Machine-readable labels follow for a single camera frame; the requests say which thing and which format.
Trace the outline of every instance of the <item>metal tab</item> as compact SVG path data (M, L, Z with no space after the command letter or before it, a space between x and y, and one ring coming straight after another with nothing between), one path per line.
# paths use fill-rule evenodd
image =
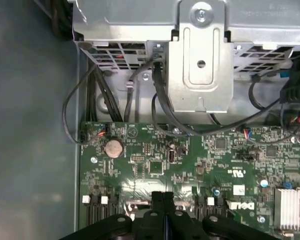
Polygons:
M168 46L167 92L174 111L227 112L234 71L233 44L225 39L225 3L183 0L179 41Z

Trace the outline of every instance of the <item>gray side panel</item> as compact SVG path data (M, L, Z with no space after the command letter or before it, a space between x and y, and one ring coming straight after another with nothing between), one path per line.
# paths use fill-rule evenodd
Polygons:
M0 240L59 239L75 226L76 147L61 121L77 50L30 0L0 0ZM68 106L75 132L77 99Z

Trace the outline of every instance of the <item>heatsink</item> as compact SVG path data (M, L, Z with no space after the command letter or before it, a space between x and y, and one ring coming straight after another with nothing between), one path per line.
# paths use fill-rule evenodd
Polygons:
M274 226L281 230L300 230L300 188L275 190Z

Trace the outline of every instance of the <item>motherboard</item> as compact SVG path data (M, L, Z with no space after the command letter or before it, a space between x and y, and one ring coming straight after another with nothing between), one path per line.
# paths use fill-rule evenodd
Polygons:
M172 125L161 127L182 132ZM213 125L194 126L215 128ZM278 127L249 128L250 138L283 138ZM173 192L177 209L202 220L222 214L279 239L300 240L300 141L253 144L238 129L169 136L147 123L84 122L79 227L110 215L141 218L153 191Z

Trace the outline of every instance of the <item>green circuit board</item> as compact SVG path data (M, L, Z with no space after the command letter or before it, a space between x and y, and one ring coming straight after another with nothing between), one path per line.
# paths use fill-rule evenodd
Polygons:
M299 143L288 139L275 145L254 145L243 133L231 130L203 137L172 137L147 123L84 122L82 129L83 138L105 129L106 134L81 148L80 228L89 224L88 218L96 219L88 217L88 196L108 196L109 203L117 196L116 210L98 211L104 215L118 211L128 214L138 211L136 205L146 206L152 191L170 191L176 206L190 215L195 214L196 196L222 198L234 204L229 211L236 221L283 238L274 224L275 189L287 183L300 188ZM256 141L283 137L277 127L250 130ZM119 157L105 153L109 141L121 144ZM293 237L300 239L300 230L293 231Z

